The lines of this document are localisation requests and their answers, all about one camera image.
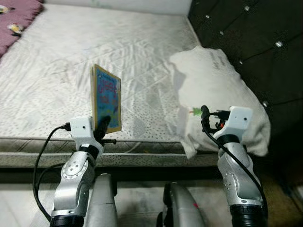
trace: mattress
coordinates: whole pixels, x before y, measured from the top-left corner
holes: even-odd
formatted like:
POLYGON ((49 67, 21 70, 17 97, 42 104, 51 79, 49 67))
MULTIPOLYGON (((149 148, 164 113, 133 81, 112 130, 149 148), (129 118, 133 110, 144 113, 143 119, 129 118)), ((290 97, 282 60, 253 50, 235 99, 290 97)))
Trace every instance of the mattress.
MULTIPOLYGON (((0 60, 0 166, 32 167, 54 127, 91 115, 94 63, 122 80, 123 129, 105 136, 118 145, 105 147, 97 165, 201 165, 205 159, 188 161, 179 144, 167 62, 197 44, 184 16, 45 4, 0 60)), ((68 132, 54 134, 42 166, 73 149, 68 132)))

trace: tufted headboard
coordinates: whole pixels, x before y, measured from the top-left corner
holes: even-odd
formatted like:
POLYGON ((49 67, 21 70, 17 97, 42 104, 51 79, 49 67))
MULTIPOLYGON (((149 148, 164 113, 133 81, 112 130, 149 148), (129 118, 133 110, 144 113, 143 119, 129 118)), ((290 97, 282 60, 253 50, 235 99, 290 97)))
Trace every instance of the tufted headboard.
POLYGON ((203 47, 222 49, 265 107, 277 135, 303 118, 303 1, 193 0, 203 47))

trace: children's book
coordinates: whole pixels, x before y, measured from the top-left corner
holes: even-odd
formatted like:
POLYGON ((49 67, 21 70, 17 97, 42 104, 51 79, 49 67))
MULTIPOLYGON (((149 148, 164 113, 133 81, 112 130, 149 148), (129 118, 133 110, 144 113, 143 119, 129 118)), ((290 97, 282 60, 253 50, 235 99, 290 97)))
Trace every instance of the children's book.
POLYGON ((90 81, 95 129, 110 116, 106 133, 121 131, 121 79, 95 64, 90 81))

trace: pink blanket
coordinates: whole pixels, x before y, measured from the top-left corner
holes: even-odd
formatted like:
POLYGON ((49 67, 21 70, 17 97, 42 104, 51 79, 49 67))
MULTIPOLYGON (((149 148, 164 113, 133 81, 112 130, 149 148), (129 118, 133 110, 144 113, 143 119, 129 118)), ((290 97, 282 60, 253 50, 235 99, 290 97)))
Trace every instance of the pink blanket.
POLYGON ((42 3, 38 0, 1 0, 0 5, 15 8, 8 13, 0 14, 0 58, 7 49, 19 39, 13 36, 8 26, 17 23, 24 28, 28 27, 35 17, 42 11, 42 3))

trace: small green object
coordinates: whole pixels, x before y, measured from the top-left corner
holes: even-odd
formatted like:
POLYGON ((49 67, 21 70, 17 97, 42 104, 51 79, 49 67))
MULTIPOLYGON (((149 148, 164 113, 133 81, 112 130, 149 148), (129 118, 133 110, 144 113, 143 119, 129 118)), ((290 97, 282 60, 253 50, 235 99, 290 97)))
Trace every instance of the small green object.
POLYGON ((197 116, 197 115, 201 116, 202 111, 200 108, 193 108, 193 113, 194 113, 194 116, 197 116))

